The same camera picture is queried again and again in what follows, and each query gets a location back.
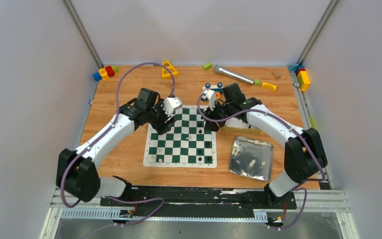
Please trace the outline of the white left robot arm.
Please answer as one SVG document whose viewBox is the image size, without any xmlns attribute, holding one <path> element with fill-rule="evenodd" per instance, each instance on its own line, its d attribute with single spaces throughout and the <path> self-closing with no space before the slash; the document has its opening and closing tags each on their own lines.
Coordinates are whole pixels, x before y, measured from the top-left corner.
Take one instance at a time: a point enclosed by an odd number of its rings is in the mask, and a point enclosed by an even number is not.
<svg viewBox="0 0 382 239">
<path fill-rule="evenodd" d="M 178 97 L 163 99 L 159 93 L 142 88 L 91 139 L 76 149 L 60 152 L 56 186 L 83 202 L 111 196 L 119 205 L 128 205 L 132 201 L 131 184 L 118 176 L 99 177 L 98 167 L 124 138 L 144 124 L 150 124 L 159 135 L 169 132 L 176 121 L 175 111 L 182 105 Z"/>
</svg>

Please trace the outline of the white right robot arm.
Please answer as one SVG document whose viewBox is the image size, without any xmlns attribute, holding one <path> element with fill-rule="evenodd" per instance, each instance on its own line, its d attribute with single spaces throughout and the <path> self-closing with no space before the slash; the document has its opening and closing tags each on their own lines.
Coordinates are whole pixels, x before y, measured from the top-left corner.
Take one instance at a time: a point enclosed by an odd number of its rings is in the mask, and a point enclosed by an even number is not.
<svg viewBox="0 0 382 239">
<path fill-rule="evenodd" d="M 214 90 L 204 90 L 197 99 L 208 103 L 208 108 L 199 110 L 205 121 L 204 128 L 218 131 L 227 120 L 239 119 L 260 129 L 285 150 L 283 172 L 265 186 L 264 201 L 276 208 L 284 201 L 284 195 L 297 189 L 313 175 L 320 173 L 318 182 L 324 181 L 324 168 L 328 161 L 319 132 L 310 127 L 295 126 L 269 110 L 260 100 L 247 98 L 236 84 L 223 88 L 225 101 L 218 102 Z"/>
</svg>

